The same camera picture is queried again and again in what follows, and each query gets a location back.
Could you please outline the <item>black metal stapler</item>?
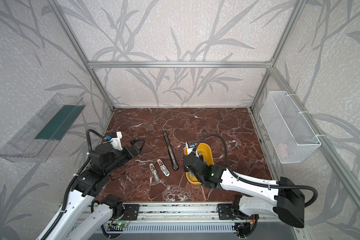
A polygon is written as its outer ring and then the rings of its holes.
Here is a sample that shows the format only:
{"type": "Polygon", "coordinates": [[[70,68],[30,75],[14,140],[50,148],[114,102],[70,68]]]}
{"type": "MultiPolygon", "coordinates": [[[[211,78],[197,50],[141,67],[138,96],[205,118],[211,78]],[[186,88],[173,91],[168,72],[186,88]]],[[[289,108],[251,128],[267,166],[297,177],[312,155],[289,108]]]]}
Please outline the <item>black metal stapler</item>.
{"type": "Polygon", "coordinates": [[[167,134],[167,132],[163,132],[163,135],[164,135],[167,147],[168,147],[168,153],[169,153],[170,161],[171,161],[171,164],[172,164],[172,168],[173,168],[174,171],[178,171],[179,166],[178,166],[177,160],[175,158],[174,152],[172,150],[172,147],[171,147],[171,144],[170,144],[170,141],[169,141],[169,138],[168,138],[168,134],[167,134]]]}

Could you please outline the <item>beige mini stapler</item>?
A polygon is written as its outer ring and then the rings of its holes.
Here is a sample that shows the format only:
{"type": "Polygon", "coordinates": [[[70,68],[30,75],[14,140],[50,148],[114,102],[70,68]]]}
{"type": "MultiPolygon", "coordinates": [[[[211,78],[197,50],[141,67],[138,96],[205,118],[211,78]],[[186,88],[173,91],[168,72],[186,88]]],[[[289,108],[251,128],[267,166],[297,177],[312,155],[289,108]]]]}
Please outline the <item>beige mini stapler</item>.
{"type": "Polygon", "coordinates": [[[151,172],[153,174],[153,177],[155,179],[156,182],[159,182],[160,181],[160,177],[159,177],[159,174],[154,166],[154,164],[150,164],[150,169],[151,169],[151,172]]]}

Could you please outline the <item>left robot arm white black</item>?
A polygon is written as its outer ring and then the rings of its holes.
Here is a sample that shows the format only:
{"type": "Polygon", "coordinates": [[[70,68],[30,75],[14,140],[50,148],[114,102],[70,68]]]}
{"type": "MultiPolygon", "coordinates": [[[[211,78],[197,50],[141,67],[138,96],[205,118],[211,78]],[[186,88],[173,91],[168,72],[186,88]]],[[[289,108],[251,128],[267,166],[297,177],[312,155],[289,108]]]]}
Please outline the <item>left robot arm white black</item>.
{"type": "Polygon", "coordinates": [[[98,193],[110,181],[110,174],[138,156],[146,143],[144,139],[132,140],[122,146],[122,133],[104,137],[93,129],[86,131],[88,158],[70,181],[61,208],[39,235],[40,240],[87,240],[110,219],[121,217],[123,201],[107,196],[78,227],[74,224],[84,209],[94,202],[98,193]]]}

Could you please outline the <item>green circuit board left base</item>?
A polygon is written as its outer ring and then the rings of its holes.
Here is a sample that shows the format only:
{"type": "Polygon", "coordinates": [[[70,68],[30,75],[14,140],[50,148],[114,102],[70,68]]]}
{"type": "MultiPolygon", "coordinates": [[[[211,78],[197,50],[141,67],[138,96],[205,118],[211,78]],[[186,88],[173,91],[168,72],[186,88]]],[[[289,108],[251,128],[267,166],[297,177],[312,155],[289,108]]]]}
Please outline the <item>green circuit board left base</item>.
{"type": "Polygon", "coordinates": [[[108,225],[108,230],[111,232],[123,232],[129,224],[130,223],[111,223],[108,225]]]}

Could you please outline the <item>circuit board right base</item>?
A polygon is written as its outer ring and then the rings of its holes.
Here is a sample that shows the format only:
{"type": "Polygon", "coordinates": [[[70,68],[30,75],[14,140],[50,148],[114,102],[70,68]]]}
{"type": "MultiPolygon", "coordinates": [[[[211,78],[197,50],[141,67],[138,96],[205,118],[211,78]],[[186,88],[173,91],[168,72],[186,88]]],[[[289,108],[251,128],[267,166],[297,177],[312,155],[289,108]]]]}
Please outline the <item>circuit board right base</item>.
{"type": "Polygon", "coordinates": [[[232,226],[234,234],[240,239],[246,239],[250,236],[256,229],[257,221],[245,222],[245,223],[235,223],[232,226]]]}

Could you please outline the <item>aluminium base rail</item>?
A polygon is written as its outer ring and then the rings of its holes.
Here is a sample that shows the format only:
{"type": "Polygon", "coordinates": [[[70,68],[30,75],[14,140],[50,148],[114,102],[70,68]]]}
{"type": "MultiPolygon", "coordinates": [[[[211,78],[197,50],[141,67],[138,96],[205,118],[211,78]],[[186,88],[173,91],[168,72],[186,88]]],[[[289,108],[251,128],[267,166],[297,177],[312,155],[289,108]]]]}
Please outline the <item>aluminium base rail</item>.
{"type": "MultiPolygon", "coordinates": [[[[258,222],[280,223],[279,217],[272,211],[271,205],[256,198],[243,197],[245,209],[258,214],[258,222]]],[[[117,225],[119,222],[132,224],[143,223],[218,223],[223,215],[219,209],[219,202],[140,202],[135,221],[130,221],[129,214],[118,220],[108,220],[117,225]]]]}

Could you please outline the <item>clear plastic wall bin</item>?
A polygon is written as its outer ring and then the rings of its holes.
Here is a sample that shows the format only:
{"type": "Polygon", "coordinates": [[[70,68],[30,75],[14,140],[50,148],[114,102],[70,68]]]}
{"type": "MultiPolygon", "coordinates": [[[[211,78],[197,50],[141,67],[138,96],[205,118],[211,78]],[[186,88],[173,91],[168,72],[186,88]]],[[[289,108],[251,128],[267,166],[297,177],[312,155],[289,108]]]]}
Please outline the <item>clear plastic wall bin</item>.
{"type": "Polygon", "coordinates": [[[55,94],[1,149],[12,163],[44,163],[86,105],[83,97],[55,94]]]}

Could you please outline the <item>aluminium frame back crossbar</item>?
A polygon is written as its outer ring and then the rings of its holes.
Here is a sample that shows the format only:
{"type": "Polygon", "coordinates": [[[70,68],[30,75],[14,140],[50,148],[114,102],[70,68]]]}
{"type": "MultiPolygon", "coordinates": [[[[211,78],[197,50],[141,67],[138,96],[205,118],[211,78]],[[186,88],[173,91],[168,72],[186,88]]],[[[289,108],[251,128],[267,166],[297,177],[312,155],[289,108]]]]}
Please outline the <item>aluminium frame back crossbar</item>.
{"type": "Polygon", "coordinates": [[[243,62],[172,62],[172,61],[90,61],[93,69],[99,68],[269,68],[267,61],[243,62]]]}

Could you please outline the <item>aluminium frame corner post left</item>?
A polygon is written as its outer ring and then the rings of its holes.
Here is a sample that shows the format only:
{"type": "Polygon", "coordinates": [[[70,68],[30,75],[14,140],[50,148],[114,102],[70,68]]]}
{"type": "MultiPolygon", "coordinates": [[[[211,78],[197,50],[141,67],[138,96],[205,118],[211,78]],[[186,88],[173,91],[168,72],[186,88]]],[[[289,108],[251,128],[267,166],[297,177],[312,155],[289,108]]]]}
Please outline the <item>aluminium frame corner post left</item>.
{"type": "Polygon", "coordinates": [[[89,66],[89,61],[85,55],[85,52],[84,52],[83,48],[81,47],[76,35],[74,34],[68,20],[66,19],[62,8],[58,4],[58,1],[47,0],[47,3],[49,5],[49,8],[50,8],[52,14],[58,20],[61,28],[63,29],[64,33],[67,36],[69,42],[71,43],[72,47],[76,51],[80,61],[84,65],[84,68],[86,69],[87,73],[89,74],[89,76],[91,77],[95,86],[97,87],[100,94],[102,95],[103,100],[107,103],[107,105],[113,112],[115,110],[115,106],[114,106],[113,102],[111,101],[111,98],[109,97],[109,95],[106,93],[105,88],[103,87],[102,83],[96,76],[94,70],[91,69],[91,67],[89,66]]]}

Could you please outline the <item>aluminium frame corner post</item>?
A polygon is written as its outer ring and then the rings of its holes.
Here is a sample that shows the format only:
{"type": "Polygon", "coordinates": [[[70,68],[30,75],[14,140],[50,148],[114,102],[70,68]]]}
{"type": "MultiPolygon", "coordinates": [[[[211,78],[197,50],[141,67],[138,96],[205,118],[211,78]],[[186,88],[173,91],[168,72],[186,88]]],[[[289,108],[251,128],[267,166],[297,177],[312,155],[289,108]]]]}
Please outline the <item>aluminium frame corner post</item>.
{"type": "Polygon", "coordinates": [[[111,101],[111,98],[109,97],[109,95],[106,93],[105,88],[103,87],[102,83],[96,76],[94,70],[91,69],[91,67],[89,66],[89,61],[85,55],[85,52],[84,52],[83,48],[81,47],[76,35],[74,34],[68,20],[66,19],[62,8],[58,4],[58,1],[47,0],[47,3],[49,5],[49,8],[50,8],[52,14],[58,20],[61,28],[63,29],[64,33],[67,36],[69,42],[71,43],[72,47],[76,51],[80,61],[84,65],[84,68],[86,69],[87,73],[89,74],[89,76],[91,77],[95,86],[97,87],[100,94],[102,95],[103,100],[107,103],[107,105],[113,112],[115,110],[115,106],[114,106],[113,102],[111,101]]]}
{"type": "Polygon", "coordinates": [[[270,59],[270,66],[267,67],[267,70],[265,72],[265,75],[262,79],[262,82],[259,86],[259,89],[255,95],[255,98],[252,102],[252,105],[250,107],[250,110],[251,112],[254,111],[255,109],[255,106],[256,104],[259,102],[259,99],[261,97],[261,94],[263,92],[263,90],[265,89],[266,85],[267,85],[267,81],[268,81],[268,78],[270,77],[271,75],[271,70],[272,68],[276,65],[277,63],[277,60],[278,58],[280,57],[282,51],[283,51],[283,48],[284,46],[286,45],[292,31],[293,31],[293,28],[296,26],[296,23],[298,21],[298,19],[300,18],[300,15],[302,14],[302,11],[304,9],[304,6],[306,5],[307,3],[307,0],[297,0],[294,7],[293,7],[293,10],[292,10],[292,13],[291,13],[291,16],[287,22],[287,25],[283,31],[283,34],[278,42],[278,45],[276,47],[276,50],[273,54],[273,56],[271,57],[270,59]]]}

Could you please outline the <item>aluminium frame corner post right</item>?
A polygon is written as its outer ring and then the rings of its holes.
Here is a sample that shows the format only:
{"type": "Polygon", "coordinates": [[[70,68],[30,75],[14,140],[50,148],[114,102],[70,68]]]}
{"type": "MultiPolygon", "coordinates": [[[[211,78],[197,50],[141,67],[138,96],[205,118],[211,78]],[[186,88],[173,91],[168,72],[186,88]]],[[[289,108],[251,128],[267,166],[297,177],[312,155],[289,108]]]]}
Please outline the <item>aluminium frame corner post right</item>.
{"type": "Polygon", "coordinates": [[[278,45],[276,47],[276,50],[273,54],[273,56],[271,57],[270,59],[270,66],[267,67],[267,70],[265,72],[265,75],[262,79],[262,82],[259,86],[259,89],[255,95],[255,98],[252,102],[252,105],[250,107],[250,110],[251,112],[254,111],[255,109],[255,106],[256,104],[259,102],[259,99],[261,97],[261,94],[263,92],[263,90],[265,89],[266,85],[267,85],[267,81],[268,81],[268,78],[270,77],[271,75],[271,70],[272,68],[276,65],[277,63],[277,60],[278,58],[280,57],[282,51],[283,51],[283,48],[284,46],[286,45],[292,31],[293,31],[293,28],[296,26],[296,23],[298,21],[298,19],[300,18],[300,15],[302,14],[302,11],[304,9],[304,6],[306,5],[307,3],[307,0],[297,0],[294,7],[293,7],[293,10],[292,10],[292,13],[291,13],[291,16],[287,22],[287,25],[283,31],[283,34],[278,42],[278,45]]]}

